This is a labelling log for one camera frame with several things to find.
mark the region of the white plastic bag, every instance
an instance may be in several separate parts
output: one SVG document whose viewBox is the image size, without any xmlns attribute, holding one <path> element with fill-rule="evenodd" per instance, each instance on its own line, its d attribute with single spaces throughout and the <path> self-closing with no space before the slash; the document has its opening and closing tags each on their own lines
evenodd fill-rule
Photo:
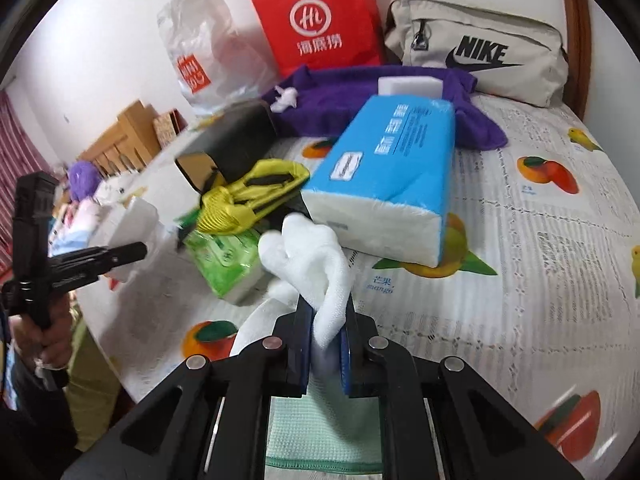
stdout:
<svg viewBox="0 0 640 480">
<path fill-rule="evenodd" d="M 236 33 L 224 0 L 172 0 L 158 13 L 158 29 L 196 115 L 257 97 L 275 82 L 275 72 Z"/>
</svg>

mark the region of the white wall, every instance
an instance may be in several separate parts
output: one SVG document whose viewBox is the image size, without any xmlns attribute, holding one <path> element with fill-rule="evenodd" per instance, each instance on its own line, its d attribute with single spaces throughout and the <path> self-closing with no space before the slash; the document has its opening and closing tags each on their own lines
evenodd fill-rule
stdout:
<svg viewBox="0 0 640 480">
<path fill-rule="evenodd" d="M 188 119 L 158 37 L 156 14 L 169 0 L 60 0 L 17 58 L 18 78 L 56 152 L 67 162 L 140 98 Z M 378 0 L 383 16 L 390 0 Z M 547 21 L 565 32 L 562 0 L 466 0 Z M 250 0 L 226 0 L 236 25 L 270 51 Z"/>
<path fill-rule="evenodd" d="M 9 96 L 9 101 L 11 101 L 14 107 L 15 114 L 20 121 L 20 126 L 22 126 L 22 129 L 27 133 L 33 145 L 50 166 L 59 164 L 62 159 L 53 149 L 40 121 L 34 114 L 31 101 L 27 92 L 25 92 L 22 80 L 16 77 L 11 80 L 4 89 Z"/>
<path fill-rule="evenodd" d="M 640 204 L 640 62 L 616 26 L 589 2 L 593 55 L 584 123 Z"/>
</svg>

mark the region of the green tissue package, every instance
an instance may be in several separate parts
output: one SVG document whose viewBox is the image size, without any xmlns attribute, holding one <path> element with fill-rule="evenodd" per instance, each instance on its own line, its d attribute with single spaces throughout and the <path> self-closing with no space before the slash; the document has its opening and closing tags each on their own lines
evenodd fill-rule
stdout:
<svg viewBox="0 0 640 480">
<path fill-rule="evenodd" d="M 215 295 L 235 304 L 264 273 L 258 256 L 259 239 L 253 229 L 230 236 L 193 230 L 184 245 Z"/>
</svg>

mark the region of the red paper bag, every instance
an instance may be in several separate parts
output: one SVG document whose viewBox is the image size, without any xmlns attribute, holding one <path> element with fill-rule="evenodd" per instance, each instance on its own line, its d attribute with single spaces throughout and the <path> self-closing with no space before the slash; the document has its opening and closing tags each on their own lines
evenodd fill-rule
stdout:
<svg viewBox="0 0 640 480">
<path fill-rule="evenodd" d="M 384 63 L 375 0 L 252 0 L 280 73 Z"/>
</svg>

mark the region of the yellow bird print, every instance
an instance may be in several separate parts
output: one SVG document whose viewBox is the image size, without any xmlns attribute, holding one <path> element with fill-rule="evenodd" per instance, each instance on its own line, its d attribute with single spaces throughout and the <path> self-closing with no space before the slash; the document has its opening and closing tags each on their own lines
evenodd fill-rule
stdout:
<svg viewBox="0 0 640 480">
<path fill-rule="evenodd" d="M 640 245 L 631 249 L 631 272 L 636 279 L 636 298 L 640 296 Z"/>
<path fill-rule="evenodd" d="M 571 142 L 575 142 L 576 144 L 580 144 L 585 150 L 589 150 L 590 152 L 603 151 L 600 146 L 598 146 L 595 142 L 593 142 L 587 134 L 578 129 L 578 128 L 569 128 L 569 138 Z"/>
</svg>

